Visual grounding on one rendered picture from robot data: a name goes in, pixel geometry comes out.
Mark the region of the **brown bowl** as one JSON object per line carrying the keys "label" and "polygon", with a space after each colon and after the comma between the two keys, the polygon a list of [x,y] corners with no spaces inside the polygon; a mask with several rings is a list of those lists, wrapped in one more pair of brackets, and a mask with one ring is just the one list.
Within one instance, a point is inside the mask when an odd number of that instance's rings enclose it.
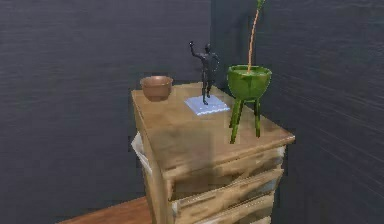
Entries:
{"label": "brown bowl", "polygon": [[172,83],[173,79],[168,76],[149,76],[140,80],[144,96],[151,102],[166,100],[172,91]]}

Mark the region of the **houseplant in green legged pot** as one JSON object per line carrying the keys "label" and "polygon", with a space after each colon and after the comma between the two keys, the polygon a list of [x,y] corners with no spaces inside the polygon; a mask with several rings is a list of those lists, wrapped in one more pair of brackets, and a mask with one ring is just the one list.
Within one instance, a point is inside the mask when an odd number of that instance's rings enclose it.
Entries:
{"label": "houseplant in green legged pot", "polygon": [[255,43],[256,24],[266,0],[257,0],[257,8],[249,38],[248,62],[246,65],[233,65],[228,68],[228,87],[235,102],[232,109],[229,127],[232,129],[230,143],[234,144],[238,132],[241,114],[246,102],[254,103],[255,132],[261,135],[260,98],[268,88],[272,72],[270,69],[252,64]]}

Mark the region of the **wooden chest of drawers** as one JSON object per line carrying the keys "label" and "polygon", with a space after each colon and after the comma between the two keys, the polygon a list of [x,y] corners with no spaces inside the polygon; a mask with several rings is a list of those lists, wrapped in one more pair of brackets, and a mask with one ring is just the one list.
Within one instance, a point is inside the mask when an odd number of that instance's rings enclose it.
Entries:
{"label": "wooden chest of drawers", "polygon": [[250,108],[233,134],[229,111],[198,116],[186,105],[199,92],[176,85],[162,102],[132,93],[152,224],[272,224],[294,135]]}

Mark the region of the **black figure statue white base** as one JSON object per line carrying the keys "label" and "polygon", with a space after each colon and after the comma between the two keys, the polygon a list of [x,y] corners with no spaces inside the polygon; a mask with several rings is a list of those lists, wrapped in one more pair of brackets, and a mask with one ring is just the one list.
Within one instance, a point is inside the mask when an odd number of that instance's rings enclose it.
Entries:
{"label": "black figure statue white base", "polygon": [[204,47],[204,53],[197,53],[194,50],[194,42],[189,42],[190,51],[193,57],[198,58],[202,63],[202,95],[190,97],[185,100],[186,105],[197,115],[207,115],[229,110],[229,106],[218,97],[211,95],[211,89],[216,80],[216,71],[219,67],[219,57],[211,51],[210,44]]}

